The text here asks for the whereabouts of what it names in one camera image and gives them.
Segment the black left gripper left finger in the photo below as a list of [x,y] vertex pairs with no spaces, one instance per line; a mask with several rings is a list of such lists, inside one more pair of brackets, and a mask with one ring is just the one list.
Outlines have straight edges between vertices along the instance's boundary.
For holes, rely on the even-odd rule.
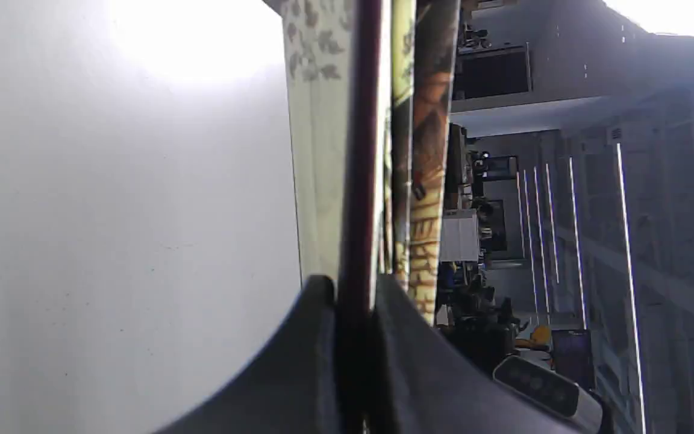
[[163,433],[339,433],[334,286],[312,275],[266,346]]

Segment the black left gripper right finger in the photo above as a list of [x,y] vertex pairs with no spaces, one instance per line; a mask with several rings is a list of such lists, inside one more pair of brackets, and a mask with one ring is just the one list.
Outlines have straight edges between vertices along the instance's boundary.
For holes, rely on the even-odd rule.
[[378,277],[374,330],[373,433],[614,432],[610,407],[578,384],[577,414],[566,418],[495,381],[502,360],[490,370],[471,362],[422,319],[394,277]]

